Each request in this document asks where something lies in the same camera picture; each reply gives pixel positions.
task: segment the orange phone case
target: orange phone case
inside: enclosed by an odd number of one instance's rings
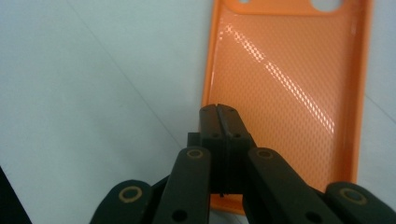
[[[216,0],[202,105],[239,111],[310,186],[356,181],[372,1]],[[243,214],[240,195],[211,206]]]

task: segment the circular hole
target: circular hole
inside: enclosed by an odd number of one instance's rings
[[[259,157],[261,157],[261,158],[263,158],[263,159],[267,159],[267,160],[274,157],[274,155],[273,155],[271,152],[266,151],[266,150],[259,150],[259,151],[257,152],[257,155],[258,155]]]
[[[306,218],[313,223],[322,223],[321,216],[314,212],[307,212],[305,214]]]
[[[137,196],[138,191],[136,189],[128,189],[123,192],[122,196],[126,199],[132,199]]]
[[[340,194],[347,200],[349,200],[352,203],[356,203],[359,205],[365,205],[367,204],[367,199],[364,197],[361,193],[354,189],[349,189],[349,188],[343,188],[340,189]]]
[[[343,0],[311,0],[312,6],[319,11],[331,12],[343,5]]]
[[[192,149],[189,150],[187,152],[187,155],[191,158],[191,159],[200,159],[201,157],[204,156],[204,153],[201,150],[198,149]]]
[[[143,191],[137,186],[126,187],[120,191],[119,198],[123,203],[133,203],[142,197]]]
[[[176,222],[182,222],[187,219],[187,213],[184,210],[176,210],[172,214],[172,219]]]

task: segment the phone case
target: phone case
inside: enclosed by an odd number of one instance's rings
[[[239,111],[310,186],[356,181],[372,1],[217,0],[202,105]],[[240,195],[211,196],[243,214]]]

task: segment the white surface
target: white surface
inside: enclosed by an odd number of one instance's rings
[[[87,223],[119,182],[169,174],[197,130],[211,5],[0,0],[0,165],[34,223]],[[359,183],[396,209],[393,8],[375,2]]]

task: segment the dotted pattern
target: dotted pattern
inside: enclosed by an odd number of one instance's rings
[[[310,186],[346,180],[357,149],[346,147],[346,127],[360,11],[220,14],[208,103],[236,108],[258,146],[278,151]]]

